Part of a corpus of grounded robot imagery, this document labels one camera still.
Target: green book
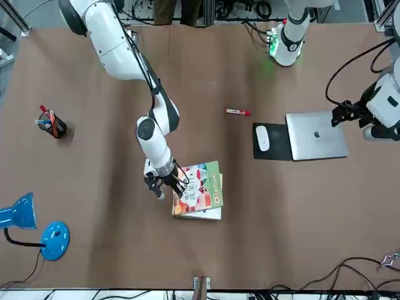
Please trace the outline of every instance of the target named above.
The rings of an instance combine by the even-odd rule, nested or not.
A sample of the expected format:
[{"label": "green book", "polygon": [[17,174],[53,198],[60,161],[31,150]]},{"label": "green book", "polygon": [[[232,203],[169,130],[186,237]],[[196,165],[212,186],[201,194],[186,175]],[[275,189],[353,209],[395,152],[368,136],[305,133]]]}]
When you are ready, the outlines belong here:
[{"label": "green book", "polygon": [[175,216],[221,208],[224,205],[222,182],[217,161],[197,164],[179,169],[178,177],[184,184],[185,191],[181,198],[174,192],[172,213]]}]

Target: mouse pad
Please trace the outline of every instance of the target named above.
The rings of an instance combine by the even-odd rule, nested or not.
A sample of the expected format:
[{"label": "mouse pad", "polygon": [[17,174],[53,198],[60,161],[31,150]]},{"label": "mouse pad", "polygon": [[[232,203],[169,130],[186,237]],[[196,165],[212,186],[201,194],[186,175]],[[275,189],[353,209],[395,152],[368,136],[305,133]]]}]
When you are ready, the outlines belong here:
[{"label": "mouse pad", "polygon": [[[265,126],[268,132],[269,149],[262,152],[258,146],[256,128]],[[291,161],[292,151],[288,127],[286,124],[253,123],[252,124],[252,153],[255,159],[268,159],[270,161]]]}]

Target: floor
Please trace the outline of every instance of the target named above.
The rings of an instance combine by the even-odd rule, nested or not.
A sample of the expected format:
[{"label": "floor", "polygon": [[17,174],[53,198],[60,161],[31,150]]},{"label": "floor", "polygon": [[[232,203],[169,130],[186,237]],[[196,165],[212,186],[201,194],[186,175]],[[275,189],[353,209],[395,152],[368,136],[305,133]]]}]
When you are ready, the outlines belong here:
[{"label": "floor", "polygon": [[[11,0],[14,7],[19,11],[20,15],[25,16],[33,8],[40,5],[44,0]],[[132,4],[136,0],[126,0],[125,9],[131,12]],[[284,18],[287,15],[287,9],[283,4],[283,0],[270,0],[272,6],[272,17]],[[366,13],[364,9],[363,0],[338,0],[340,10],[331,9],[326,17],[325,23],[358,23],[366,22]],[[135,6],[135,15],[140,18],[152,18],[153,17],[153,1],[150,0],[139,0]],[[178,1],[176,9],[176,17],[180,15],[180,2]],[[255,18],[254,12],[245,12],[239,10],[239,5],[235,6],[234,11],[230,17],[249,17]],[[58,1],[49,0],[46,4],[42,5],[37,10],[33,11],[26,16],[25,20],[29,25],[34,28],[45,28],[45,27],[64,27],[65,23],[59,13]],[[13,22],[0,11],[0,24],[14,35],[19,36],[20,32]],[[18,59],[18,46],[19,43],[11,42],[4,36],[0,36],[0,48],[6,53],[13,54]],[[6,87],[11,77],[13,65],[6,66],[0,69],[0,107],[4,101],[6,94]],[[1,300],[8,299],[26,299],[26,300],[42,300],[50,291],[7,291],[0,292]],[[132,296],[139,293],[139,291],[102,291],[98,298],[109,295],[125,295]],[[193,292],[177,292],[179,295],[178,299],[190,299]],[[91,299],[95,294],[95,291],[56,291],[52,297],[52,300],[62,299]],[[249,299],[248,294],[210,294],[208,295],[213,299]],[[279,300],[319,300],[319,295],[296,295],[291,298],[290,295],[280,295]],[[141,299],[172,299],[172,293],[169,292],[169,297],[166,297],[164,291],[153,291],[148,294],[141,296]],[[365,297],[358,296],[357,300],[365,300]]]}]

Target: lamp base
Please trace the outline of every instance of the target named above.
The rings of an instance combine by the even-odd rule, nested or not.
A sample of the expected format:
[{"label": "lamp base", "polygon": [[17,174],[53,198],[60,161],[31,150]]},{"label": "lamp base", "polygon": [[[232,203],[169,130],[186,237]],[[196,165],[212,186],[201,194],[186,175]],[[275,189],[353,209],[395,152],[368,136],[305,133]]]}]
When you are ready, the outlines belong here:
[{"label": "lamp base", "polygon": [[68,226],[61,221],[54,221],[44,230],[41,242],[46,247],[41,248],[43,258],[48,261],[59,259],[67,251],[69,245]]}]

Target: red marker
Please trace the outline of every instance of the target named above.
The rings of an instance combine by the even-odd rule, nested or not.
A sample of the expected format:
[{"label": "red marker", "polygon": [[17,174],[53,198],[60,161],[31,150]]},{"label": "red marker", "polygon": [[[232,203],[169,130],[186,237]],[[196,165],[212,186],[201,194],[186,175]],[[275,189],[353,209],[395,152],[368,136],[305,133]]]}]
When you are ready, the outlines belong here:
[{"label": "red marker", "polygon": [[251,116],[251,112],[249,112],[249,111],[240,111],[238,109],[231,109],[231,108],[225,109],[225,113],[227,113],[227,114],[241,114],[243,116]]},{"label": "red marker", "polygon": [[43,105],[40,105],[40,109],[42,110],[42,112],[44,112],[50,118],[50,114],[49,114],[48,110]]}]

